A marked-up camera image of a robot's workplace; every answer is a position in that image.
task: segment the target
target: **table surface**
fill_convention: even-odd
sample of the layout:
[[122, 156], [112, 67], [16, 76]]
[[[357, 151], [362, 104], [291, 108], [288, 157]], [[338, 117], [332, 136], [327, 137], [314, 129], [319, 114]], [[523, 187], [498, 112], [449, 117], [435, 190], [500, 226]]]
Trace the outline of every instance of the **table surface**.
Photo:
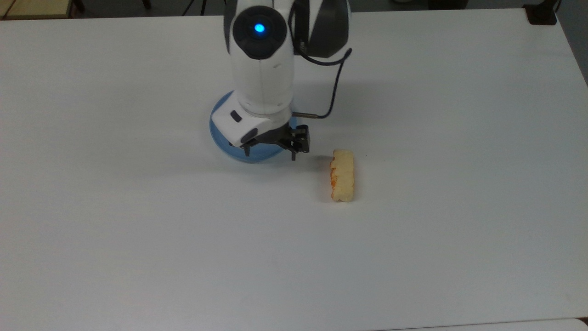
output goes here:
[[[588, 315], [588, 89], [522, 9], [353, 15], [311, 152], [208, 131], [222, 18], [0, 22], [0, 329], [356, 331]], [[295, 105], [336, 68], [296, 59]], [[330, 201], [334, 148], [356, 198]]]

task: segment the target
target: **black cable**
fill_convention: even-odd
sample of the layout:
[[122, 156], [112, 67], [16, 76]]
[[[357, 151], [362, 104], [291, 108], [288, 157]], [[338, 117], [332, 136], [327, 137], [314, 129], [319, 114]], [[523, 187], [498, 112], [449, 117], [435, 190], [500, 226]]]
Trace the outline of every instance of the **black cable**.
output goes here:
[[345, 60], [347, 60], [347, 58], [349, 58], [349, 56], [351, 55], [351, 52], [353, 51], [353, 49], [349, 48], [346, 52], [345, 55], [337, 60], [337, 61], [333, 61], [333, 62], [322, 62], [322, 61], [318, 61], [315, 60], [311, 57], [309, 57], [308, 55], [306, 55], [301, 49], [300, 46], [298, 44], [297, 40], [294, 40], [294, 34], [292, 32], [292, 17], [294, 16], [294, 6], [295, 3], [292, 4], [292, 7], [290, 9], [290, 14], [288, 15], [288, 28], [290, 29], [290, 37], [292, 38], [292, 44], [294, 46], [294, 49], [298, 52], [298, 54], [300, 54], [300, 56], [302, 58], [304, 58], [305, 60], [309, 61], [310, 63], [314, 63], [316, 65], [323, 65], [323, 66], [331, 66], [331, 65], [339, 65], [339, 70], [337, 71], [337, 76], [335, 78], [335, 84], [333, 85], [333, 94], [331, 96], [331, 102], [330, 102], [330, 106], [329, 106], [329, 110], [327, 111], [327, 113], [325, 115], [318, 115], [318, 114], [309, 114], [307, 112], [293, 112], [292, 116], [295, 117], [305, 117], [305, 118], [317, 118], [317, 119], [323, 119], [328, 117], [331, 114], [331, 111], [333, 110], [333, 104], [335, 104], [335, 95], [337, 94], [337, 86], [339, 85], [339, 76], [341, 75], [341, 70], [343, 70], [343, 64], [345, 63]]
[[190, 3], [186, 7], [186, 10], [184, 10], [184, 13], [182, 14], [182, 16], [186, 16], [186, 13], [188, 12], [188, 10], [190, 9], [190, 7], [192, 6], [193, 3], [194, 3], [194, 0], [190, 0]]

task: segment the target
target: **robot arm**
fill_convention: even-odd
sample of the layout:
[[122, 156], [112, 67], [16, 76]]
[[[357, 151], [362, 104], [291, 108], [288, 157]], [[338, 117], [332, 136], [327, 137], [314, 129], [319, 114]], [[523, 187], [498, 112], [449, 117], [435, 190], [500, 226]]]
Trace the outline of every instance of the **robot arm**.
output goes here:
[[350, 15], [347, 0], [311, 3], [314, 7], [309, 0], [227, 3], [225, 40], [236, 88], [211, 119], [245, 155], [259, 143], [289, 150], [293, 160], [296, 153], [309, 151], [308, 126], [289, 125], [295, 51], [316, 57], [333, 55], [347, 41]]

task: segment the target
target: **gray floor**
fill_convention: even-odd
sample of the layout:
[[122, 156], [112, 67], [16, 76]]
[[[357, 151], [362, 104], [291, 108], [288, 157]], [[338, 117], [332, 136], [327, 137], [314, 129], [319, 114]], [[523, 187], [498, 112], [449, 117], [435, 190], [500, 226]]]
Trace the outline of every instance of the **gray floor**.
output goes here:
[[[151, 0], [147, 10], [141, 0], [83, 0], [84, 14], [75, 18], [181, 16], [190, 0]], [[466, 9], [521, 8], [523, 4], [538, 4], [540, 0], [470, 0]], [[427, 0], [413, 0], [410, 4], [396, 5], [391, 0], [349, 0], [354, 12], [427, 10]], [[186, 15], [200, 15], [202, 0], [194, 0]], [[222, 15], [223, 0], [208, 0], [205, 15]], [[557, 13], [567, 40], [584, 79], [588, 82], [588, 0], [562, 0]]]

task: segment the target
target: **blue circular base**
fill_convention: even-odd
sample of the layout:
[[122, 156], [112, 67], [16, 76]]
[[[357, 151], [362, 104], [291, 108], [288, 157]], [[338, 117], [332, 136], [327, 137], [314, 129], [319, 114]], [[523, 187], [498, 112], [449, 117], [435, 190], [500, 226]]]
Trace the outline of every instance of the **blue circular base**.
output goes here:
[[[245, 151], [243, 151], [240, 147], [235, 147], [229, 145], [229, 141], [225, 138], [224, 135], [216, 128], [216, 125], [212, 122], [212, 114], [223, 104], [225, 101], [230, 97], [233, 91], [225, 94], [220, 100], [216, 103], [215, 107], [212, 109], [211, 117], [209, 120], [210, 129], [211, 129], [211, 136], [212, 139], [215, 141], [216, 145], [226, 154], [235, 158], [239, 161], [247, 162], [247, 163], [257, 163], [261, 161], [265, 161], [273, 156], [278, 155], [284, 149], [279, 147], [278, 145], [271, 145], [271, 144], [257, 144], [251, 147], [249, 151], [249, 157], [245, 156]], [[292, 117], [290, 119], [290, 126], [292, 128], [296, 127], [296, 117]]]

